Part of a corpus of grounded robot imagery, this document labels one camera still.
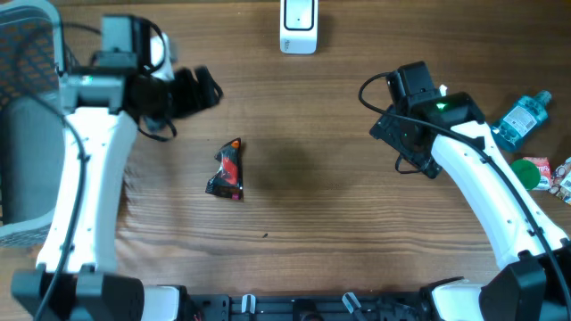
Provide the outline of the red black snack pouch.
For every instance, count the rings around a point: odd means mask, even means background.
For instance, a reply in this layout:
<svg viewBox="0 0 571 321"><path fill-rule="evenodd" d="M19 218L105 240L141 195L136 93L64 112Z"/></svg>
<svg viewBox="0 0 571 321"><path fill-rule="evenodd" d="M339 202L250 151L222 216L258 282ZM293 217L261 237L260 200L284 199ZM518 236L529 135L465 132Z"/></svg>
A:
<svg viewBox="0 0 571 321"><path fill-rule="evenodd" d="M205 192L230 200L243 199L243 173L241 163L241 138L224 144L216 153L220 163L216 174L207 182Z"/></svg>

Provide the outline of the blue mouthwash bottle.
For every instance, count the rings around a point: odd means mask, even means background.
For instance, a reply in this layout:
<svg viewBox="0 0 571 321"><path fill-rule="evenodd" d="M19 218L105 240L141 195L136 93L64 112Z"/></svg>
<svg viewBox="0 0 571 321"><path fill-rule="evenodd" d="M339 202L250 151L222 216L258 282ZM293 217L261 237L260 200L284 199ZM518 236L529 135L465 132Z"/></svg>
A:
<svg viewBox="0 0 571 321"><path fill-rule="evenodd" d="M547 119L551 93L540 91L535 96L523 95L491 126L495 143L503 150L517 152L523 142Z"/></svg>

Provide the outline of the green lid jar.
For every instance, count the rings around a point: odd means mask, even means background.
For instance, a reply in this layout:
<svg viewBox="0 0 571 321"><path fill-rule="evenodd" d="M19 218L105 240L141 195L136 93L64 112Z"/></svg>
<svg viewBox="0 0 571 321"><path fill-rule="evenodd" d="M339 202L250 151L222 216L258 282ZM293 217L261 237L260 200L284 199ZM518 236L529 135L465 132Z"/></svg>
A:
<svg viewBox="0 0 571 321"><path fill-rule="evenodd" d="M527 191L534 190L541 182L540 170L529 160L515 160L510 168Z"/></svg>

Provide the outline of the red tissue pack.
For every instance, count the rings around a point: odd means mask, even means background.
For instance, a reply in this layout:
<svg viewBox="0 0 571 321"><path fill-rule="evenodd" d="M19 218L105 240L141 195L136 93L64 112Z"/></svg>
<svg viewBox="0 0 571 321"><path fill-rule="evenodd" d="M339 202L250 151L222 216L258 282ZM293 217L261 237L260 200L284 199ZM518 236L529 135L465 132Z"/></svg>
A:
<svg viewBox="0 0 571 321"><path fill-rule="evenodd" d="M536 167L541 172L541 182L534 190L547 191L551 186L551 169L547 158L535 158L535 157L525 157L525 160L529 160L536 165Z"/></svg>

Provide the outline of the beige snack bag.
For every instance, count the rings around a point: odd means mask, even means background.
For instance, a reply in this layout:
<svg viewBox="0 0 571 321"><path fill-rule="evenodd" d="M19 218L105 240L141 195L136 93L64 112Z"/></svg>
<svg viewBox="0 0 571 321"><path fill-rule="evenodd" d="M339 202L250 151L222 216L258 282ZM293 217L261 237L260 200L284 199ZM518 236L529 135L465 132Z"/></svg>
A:
<svg viewBox="0 0 571 321"><path fill-rule="evenodd" d="M548 192L555 195L557 198L570 204L570 166L571 158L558 166L551 174L551 186Z"/></svg>

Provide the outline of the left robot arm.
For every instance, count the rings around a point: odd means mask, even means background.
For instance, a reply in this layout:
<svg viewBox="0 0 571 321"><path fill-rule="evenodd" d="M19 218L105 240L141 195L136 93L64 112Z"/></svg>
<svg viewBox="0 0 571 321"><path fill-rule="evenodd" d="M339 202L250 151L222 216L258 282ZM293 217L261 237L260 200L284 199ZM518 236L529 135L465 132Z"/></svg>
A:
<svg viewBox="0 0 571 321"><path fill-rule="evenodd" d="M32 271L12 295L36 320L197 320L182 285L116 273L115 224L123 172L141 118L170 125L217 105L210 71L79 67L60 88L64 161L54 219Z"/></svg>

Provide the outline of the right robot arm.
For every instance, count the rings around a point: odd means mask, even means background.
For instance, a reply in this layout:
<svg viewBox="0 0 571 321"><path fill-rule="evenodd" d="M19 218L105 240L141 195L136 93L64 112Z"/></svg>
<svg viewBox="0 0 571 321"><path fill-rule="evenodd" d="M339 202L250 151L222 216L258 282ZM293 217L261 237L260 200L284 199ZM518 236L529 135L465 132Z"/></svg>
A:
<svg viewBox="0 0 571 321"><path fill-rule="evenodd" d="M446 171L485 231L500 270L486 285L452 278L423 289L432 320L568 320L570 239L503 158L472 97L435 87L424 62L380 76L391 105L369 133L413 173Z"/></svg>

